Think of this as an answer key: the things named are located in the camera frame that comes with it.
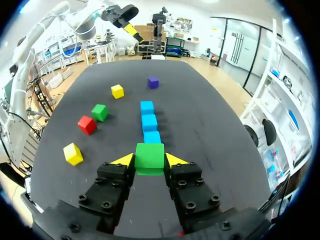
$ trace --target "screw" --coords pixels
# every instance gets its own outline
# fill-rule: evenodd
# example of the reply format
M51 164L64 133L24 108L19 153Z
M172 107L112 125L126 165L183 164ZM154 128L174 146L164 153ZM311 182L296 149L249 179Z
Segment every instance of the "screw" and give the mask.
M118 180L114 180L113 183L112 183L112 186L115 187L115 188L118 187L119 185L120 185L120 183L119 183Z
M219 202L219 197L217 195L213 195L211 198L210 198L210 202L213 203L213 204L216 204Z
M88 198L86 195L80 195L79 196L79 202L82 204L85 204L87 202Z
M241 236L239 233L232 234L229 238L229 240L240 240L240 239L241 239Z
M110 210L112 208L112 204L111 202L109 201L104 201L102 204L101 204L101 207L105 210Z
M184 180L180 180L180 181L178 181L178 185L179 185L179 188L183 188L187 185L187 182Z
M96 184L99 184L99 183L102 182L102 178L98 176L98 177L95 178L94 182L95 182Z
M186 205L185 208L189 211L192 211L196 208L196 204L193 201L189 201Z
M68 228L72 233L78 233L81 230L81 226L78 223L70 223Z
M62 240L71 240L71 237L69 237L69 236L62 236L61 239L62 239Z
M222 225L221 225L221 229L223 230L223 231L228 231L228 230L230 230L231 229L231 225L230 225L230 222L229 221L224 221L223 223L222 223Z
M201 185L204 183L204 179L202 177L198 177L195 181L197 185Z

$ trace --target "glass wall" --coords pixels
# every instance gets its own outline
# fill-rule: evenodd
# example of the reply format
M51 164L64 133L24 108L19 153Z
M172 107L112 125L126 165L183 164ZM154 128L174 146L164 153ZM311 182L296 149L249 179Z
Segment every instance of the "glass wall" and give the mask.
M216 58L219 58L223 47L226 22L227 19L225 18L211 19L211 33L208 47L210 48L210 53Z
M219 67L241 86L244 86L254 62L259 30L258 26L244 21L227 20Z
M258 87L260 79L264 73L267 65L267 61L270 54L270 48L272 43L273 34L267 29L261 29L261 37L259 41L258 51L255 56L252 71L250 72L249 78L245 85L243 86L251 95L253 95ZM278 64L280 63L280 58L282 51L277 44L277 49L273 53L271 67L278 69Z
M227 17L211 18L208 47L220 67L251 96L265 70L272 42L272 31L260 25ZM273 53L271 67L277 68L281 49Z

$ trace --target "red cube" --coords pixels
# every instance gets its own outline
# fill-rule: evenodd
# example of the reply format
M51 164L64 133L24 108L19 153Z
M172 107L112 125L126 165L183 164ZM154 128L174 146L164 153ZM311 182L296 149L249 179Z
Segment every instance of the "red cube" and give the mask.
M83 116L78 122L78 126L88 135L91 135L97 127L95 121L88 116Z

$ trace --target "floor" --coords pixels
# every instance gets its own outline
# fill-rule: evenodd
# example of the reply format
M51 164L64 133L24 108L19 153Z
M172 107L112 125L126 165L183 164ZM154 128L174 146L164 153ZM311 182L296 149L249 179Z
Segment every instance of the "floor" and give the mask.
M220 60L219 67L241 86L245 84L245 81L249 74L247 70L241 67L233 66L223 59ZM258 87L260 80L261 77L251 73L248 82L245 85L245 89L253 95Z
M141 56L116 56L116 61L126 61L126 60L135 60L141 59ZM244 111L246 104L251 100L251 96L241 87L239 83L236 82L232 76L228 75L221 68L216 66L211 66L208 61L203 60L202 58L176 58L176 57L167 57L168 60L174 61L184 61L193 67L197 72L199 72L225 99L225 101L230 105L233 111L239 117ZM72 69L73 74L71 74L66 80L64 80L61 85L57 88L49 89L50 94L56 100L54 108L59 104L61 99L64 96L64 93L69 89L69 87L75 82L77 77L86 69L87 65L84 61L72 64L68 66ZM43 77L45 82L48 82L54 75L57 74L59 70L45 75ZM28 99L28 106L31 106L33 110L36 110L33 102ZM33 127L39 129L45 125L45 118L41 117L34 123ZM25 189L15 184L2 172L0 172L0 182L7 195L7 199L12 202L12 205L16 211L21 216L23 222L30 226L32 225L33 219L30 211L22 202L20 195L25 192Z

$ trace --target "wooden floor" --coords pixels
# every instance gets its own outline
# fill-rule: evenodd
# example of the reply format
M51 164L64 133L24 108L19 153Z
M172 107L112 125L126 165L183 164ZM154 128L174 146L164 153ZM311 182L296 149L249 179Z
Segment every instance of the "wooden floor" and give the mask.
M126 60L135 60L141 59L141 56L116 56L116 61L126 61ZM233 111L238 115L244 111L246 103L251 100L251 96L229 75L223 72L222 69L211 66L208 61L203 60L202 58L177 58L177 57L167 57L168 60L174 61L185 61L191 67L193 67L199 74L201 74L225 99L225 101L230 105ZM86 69L87 65L84 61L78 62L77 64L72 64L68 66L73 71L73 74L70 75L66 80L64 80L60 86L55 89L49 89L50 94L56 100L56 107L61 99L63 98L66 91L70 86L75 82L77 77ZM57 74L59 70L45 75L43 77L44 81L48 82L54 75ZM31 106L33 110L36 110L33 102L30 99L27 101L28 106ZM45 125L44 117L40 118L37 123L33 126L35 128L40 128L42 125ZM2 172L0 172L0 182L7 193L8 200L12 202L12 205L17 210L23 222L31 226L33 220L30 211L23 204L20 195L25 191L22 187L16 185L10 179L8 179Z

